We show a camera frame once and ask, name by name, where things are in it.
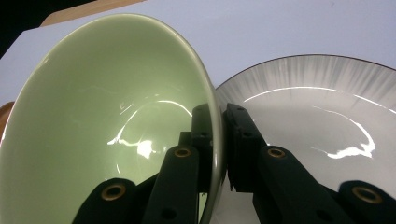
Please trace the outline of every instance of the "green bowl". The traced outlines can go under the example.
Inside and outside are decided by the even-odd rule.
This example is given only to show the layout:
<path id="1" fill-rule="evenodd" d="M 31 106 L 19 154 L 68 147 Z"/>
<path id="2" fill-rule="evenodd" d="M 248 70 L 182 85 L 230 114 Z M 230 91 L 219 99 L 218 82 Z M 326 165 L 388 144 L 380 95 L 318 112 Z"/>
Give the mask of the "green bowl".
<path id="1" fill-rule="evenodd" d="M 71 223 L 101 182 L 137 185 L 155 175 L 201 104 L 209 104 L 214 134 L 211 188 L 201 200 L 208 222 L 219 197 L 222 133 L 198 55 L 142 15 L 78 28 L 37 66 L 11 112 L 0 146 L 0 223 Z"/>

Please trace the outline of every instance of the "plate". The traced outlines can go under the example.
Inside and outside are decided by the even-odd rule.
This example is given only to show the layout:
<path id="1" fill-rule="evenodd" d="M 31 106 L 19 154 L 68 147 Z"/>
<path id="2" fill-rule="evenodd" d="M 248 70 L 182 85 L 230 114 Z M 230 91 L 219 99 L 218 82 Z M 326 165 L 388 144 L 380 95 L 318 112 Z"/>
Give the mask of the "plate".
<path id="1" fill-rule="evenodd" d="M 332 55 L 260 63 L 218 87 L 265 141 L 290 150 L 322 185 L 362 180 L 396 198 L 396 71 Z"/>
<path id="2" fill-rule="evenodd" d="M 222 174 L 214 92 L 193 48 L 160 21 L 119 14 L 78 28 L 37 66 L 13 107 L 0 149 L 0 222 L 71 223 L 103 181 L 137 185 L 155 175 L 201 104 L 214 134 L 211 189 L 201 197 L 208 222 Z"/>

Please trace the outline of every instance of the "ceramic dish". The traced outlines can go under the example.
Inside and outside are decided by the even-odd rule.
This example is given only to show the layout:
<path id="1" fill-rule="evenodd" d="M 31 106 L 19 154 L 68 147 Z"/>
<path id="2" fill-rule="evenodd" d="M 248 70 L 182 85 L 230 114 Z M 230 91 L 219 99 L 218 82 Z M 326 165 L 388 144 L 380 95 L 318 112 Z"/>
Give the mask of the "ceramic dish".
<path id="1" fill-rule="evenodd" d="M 220 182 L 221 124 L 199 57 L 155 19 L 112 15 L 63 39 L 19 95 L 0 150 L 1 223 L 71 223 L 103 181 L 137 184 L 158 173 L 165 151 L 209 104 L 214 166 L 203 222 Z"/>
<path id="2" fill-rule="evenodd" d="M 253 66 L 218 87 L 246 108 L 270 145 L 289 149 L 321 184 L 377 185 L 396 198 L 396 71 L 303 55 Z"/>

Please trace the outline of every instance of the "wooden surface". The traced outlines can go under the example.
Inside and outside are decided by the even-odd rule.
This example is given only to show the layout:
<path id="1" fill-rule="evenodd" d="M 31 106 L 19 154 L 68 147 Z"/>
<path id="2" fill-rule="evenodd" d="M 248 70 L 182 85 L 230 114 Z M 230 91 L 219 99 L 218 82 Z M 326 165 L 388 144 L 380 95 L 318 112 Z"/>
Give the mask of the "wooden surface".
<path id="1" fill-rule="evenodd" d="M 77 18 L 89 16 L 95 13 L 108 11 L 117 7 L 125 7 L 144 0 L 96 0 L 81 6 L 70 7 L 50 14 L 41 26 L 51 25 L 62 21 L 71 21 Z"/>

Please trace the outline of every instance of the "white plate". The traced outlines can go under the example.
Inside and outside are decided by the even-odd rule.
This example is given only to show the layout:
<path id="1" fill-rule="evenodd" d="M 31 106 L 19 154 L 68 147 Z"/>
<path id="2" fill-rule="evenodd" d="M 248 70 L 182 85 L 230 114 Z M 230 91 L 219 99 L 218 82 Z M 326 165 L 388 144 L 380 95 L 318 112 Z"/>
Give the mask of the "white plate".
<path id="1" fill-rule="evenodd" d="M 396 71 L 305 55 L 253 66 L 217 89 L 246 108 L 265 141 L 289 149 L 320 183 L 374 184 L 396 197 Z"/>

